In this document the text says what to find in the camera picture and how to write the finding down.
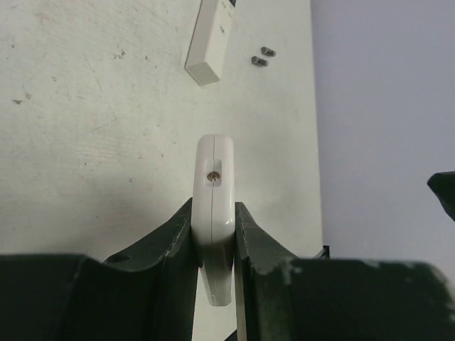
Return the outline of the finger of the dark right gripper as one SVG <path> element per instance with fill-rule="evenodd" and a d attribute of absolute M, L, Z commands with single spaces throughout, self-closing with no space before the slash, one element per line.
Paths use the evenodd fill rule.
<path fill-rule="evenodd" d="M 455 172 L 435 173 L 427 185 L 440 201 L 445 213 L 455 221 Z"/>

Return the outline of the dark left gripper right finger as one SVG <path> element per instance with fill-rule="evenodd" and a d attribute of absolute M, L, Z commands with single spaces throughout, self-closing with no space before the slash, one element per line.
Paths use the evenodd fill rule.
<path fill-rule="evenodd" d="M 454 285 L 411 261 L 299 258 L 235 206 L 234 340 L 453 340 Z"/>

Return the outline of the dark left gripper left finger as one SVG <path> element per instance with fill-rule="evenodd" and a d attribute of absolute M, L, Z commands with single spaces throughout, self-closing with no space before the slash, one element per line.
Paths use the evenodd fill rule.
<path fill-rule="evenodd" d="M 190 340 L 198 264 L 191 204 L 133 245 L 1 257 L 2 340 Z"/>

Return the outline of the white remote with red keypad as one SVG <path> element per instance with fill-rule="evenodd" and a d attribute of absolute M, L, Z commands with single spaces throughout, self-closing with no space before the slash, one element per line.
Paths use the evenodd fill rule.
<path fill-rule="evenodd" d="M 191 232 L 208 302 L 231 303 L 235 252 L 234 145 L 229 136 L 207 134 L 197 145 Z"/>

